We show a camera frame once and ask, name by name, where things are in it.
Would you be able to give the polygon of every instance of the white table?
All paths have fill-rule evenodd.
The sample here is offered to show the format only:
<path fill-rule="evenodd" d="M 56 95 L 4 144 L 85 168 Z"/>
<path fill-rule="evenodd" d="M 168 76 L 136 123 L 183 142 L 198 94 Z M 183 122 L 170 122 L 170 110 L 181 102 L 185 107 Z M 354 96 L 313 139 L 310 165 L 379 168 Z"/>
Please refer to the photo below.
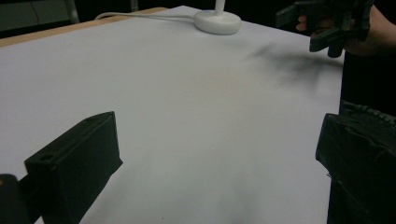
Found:
<path fill-rule="evenodd" d="M 115 111 L 124 164 L 81 223 L 324 224 L 315 151 L 343 57 L 308 45 L 249 22 L 223 36 L 133 18 L 0 48 L 0 172 L 22 178 L 33 153 Z"/>

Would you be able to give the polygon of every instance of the person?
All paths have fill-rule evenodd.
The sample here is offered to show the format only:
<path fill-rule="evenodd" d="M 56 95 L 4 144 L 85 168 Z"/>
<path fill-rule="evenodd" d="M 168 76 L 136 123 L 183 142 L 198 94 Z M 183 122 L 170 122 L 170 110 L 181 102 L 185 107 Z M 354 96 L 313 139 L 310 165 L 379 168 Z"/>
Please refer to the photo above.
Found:
<path fill-rule="evenodd" d="M 298 18 L 296 29 L 298 31 L 306 30 L 308 18 L 303 15 Z M 324 18 L 318 22 L 319 30 L 312 33 L 311 37 L 323 32 L 325 29 L 333 26 L 331 18 Z M 358 39 L 348 39 L 344 47 L 345 51 L 357 56 L 388 56 L 396 53 L 396 25 L 388 21 L 387 18 L 372 6 L 370 10 L 370 30 L 364 41 Z"/>

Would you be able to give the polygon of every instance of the cable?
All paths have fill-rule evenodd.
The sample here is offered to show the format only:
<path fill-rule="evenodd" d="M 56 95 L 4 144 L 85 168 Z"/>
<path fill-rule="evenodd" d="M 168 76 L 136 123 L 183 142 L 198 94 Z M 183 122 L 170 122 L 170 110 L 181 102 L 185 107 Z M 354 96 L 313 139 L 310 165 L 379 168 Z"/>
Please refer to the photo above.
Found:
<path fill-rule="evenodd" d="M 97 16 L 95 20 L 97 21 L 104 17 L 109 17 L 109 16 L 131 16 L 131 17 L 146 17 L 146 18 L 187 18 L 193 20 L 192 15 L 158 15 L 158 14 L 142 14 L 135 12 L 130 12 L 130 13 L 105 12 Z"/>

